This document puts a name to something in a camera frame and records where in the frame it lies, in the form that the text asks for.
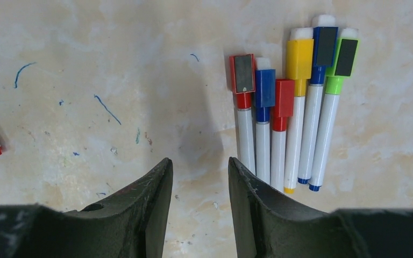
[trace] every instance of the ink stain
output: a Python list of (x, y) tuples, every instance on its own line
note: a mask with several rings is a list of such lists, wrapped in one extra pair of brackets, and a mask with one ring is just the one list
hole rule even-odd
[(137, 128), (136, 144), (140, 142), (140, 127)]
[(197, 59), (197, 62), (200, 62), (200, 60), (198, 59), (198, 57), (197, 57), (195, 54), (190, 54), (190, 55), (192, 55), (193, 57), (195, 57), (195, 59)]
[(151, 140), (151, 138), (148, 137), (148, 133), (147, 133), (147, 132), (145, 132), (145, 138), (146, 138), (146, 140), (148, 141), (149, 145), (150, 145), (150, 146), (153, 146), (153, 140)]
[(100, 104), (105, 108), (105, 110), (119, 123), (119, 125), (121, 125), (121, 122), (118, 120), (118, 118), (112, 113), (110, 112), (110, 110), (108, 110), (108, 108), (106, 107), (106, 105), (102, 102), (101, 98), (99, 98), (98, 95), (94, 94), (94, 97), (97, 98), (97, 100), (100, 102)]
[(28, 63), (26, 65), (24, 65), (23, 67), (21, 67), (18, 72), (17, 72), (17, 77), (15, 78), (15, 89), (18, 88), (18, 77), (20, 76), (20, 73), (22, 72), (22, 70), (30, 65), (35, 64), (36, 62), (32, 62), (32, 63)]

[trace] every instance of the eraser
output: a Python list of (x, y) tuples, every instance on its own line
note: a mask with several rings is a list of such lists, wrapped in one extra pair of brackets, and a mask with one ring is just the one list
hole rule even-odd
[(290, 30), (290, 37), (289, 40), (296, 40), (296, 39), (312, 39), (312, 28), (293, 28)]
[(334, 61), (338, 27), (317, 27), (314, 29), (313, 66), (331, 67)]
[(233, 93), (254, 92), (254, 55), (230, 56), (229, 61)]
[(333, 15), (319, 15), (312, 19), (311, 26), (315, 27), (335, 27), (336, 19)]
[(271, 68), (272, 68), (272, 65), (270, 63), (270, 58), (255, 58), (255, 69), (256, 70), (268, 70)]
[(340, 38), (357, 39), (359, 37), (359, 30), (356, 28), (344, 28), (339, 33)]
[(335, 76), (351, 76), (358, 40), (342, 39), (339, 45)]

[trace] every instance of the yellow marker tip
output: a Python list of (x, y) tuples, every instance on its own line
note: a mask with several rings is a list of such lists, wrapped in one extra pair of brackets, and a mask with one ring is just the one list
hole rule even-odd
[(293, 194), (295, 192), (295, 188), (290, 189), (290, 188), (285, 188), (284, 187), (284, 192), (287, 193), (287, 194)]

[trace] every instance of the marble surface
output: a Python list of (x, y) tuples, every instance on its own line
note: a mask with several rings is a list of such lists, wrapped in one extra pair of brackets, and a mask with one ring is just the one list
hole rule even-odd
[(361, 45), (325, 184), (293, 197), (324, 211), (413, 207), (410, 0), (0, 0), (0, 204), (82, 209), (169, 157), (164, 257), (235, 257), (226, 57), (267, 56), (284, 76), (289, 30), (322, 13)]

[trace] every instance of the blue ink mark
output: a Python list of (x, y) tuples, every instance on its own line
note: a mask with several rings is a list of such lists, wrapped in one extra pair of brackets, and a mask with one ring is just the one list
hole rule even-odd
[(194, 55), (194, 54), (190, 54), (190, 55), (192, 55), (193, 57), (195, 57), (195, 59), (197, 59), (197, 62), (200, 62), (200, 60), (198, 59), (198, 57), (197, 57), (196, 55)]
[(140, 127), (137, 128), (136, 144), (140, 142)]
[(108, 110), (108, 108), (102, 102), (101, 98), (99, 98), (99, 96), (95, 94), (94, 94), (94, 97), (97, 98), (97, 100), (104, 106), (105, 110), (119, 123), (119, 125), (121, 125), (121, 122), (118, 120), (117, 117), (115, 117), (115, 115), (112, 112), (110, 112), (110, 110)]
[(25, 66), (21, 67), (21, 68), (18, 70), (18, 72), (17, 72), (17, 77), (15, 78), (15, 87), (14, 87), (15, 89), (18, 88), (18, 77), (20, 76), (21, 71), (22, 71), (24, 68), (26, 68), (26, 67), (28, 67), (28, 66), (30, 66), (30, 65), (33, 65), (33, 64), (35, 64), (35, 62), (28, 63), (28, 64), (26, 64)]

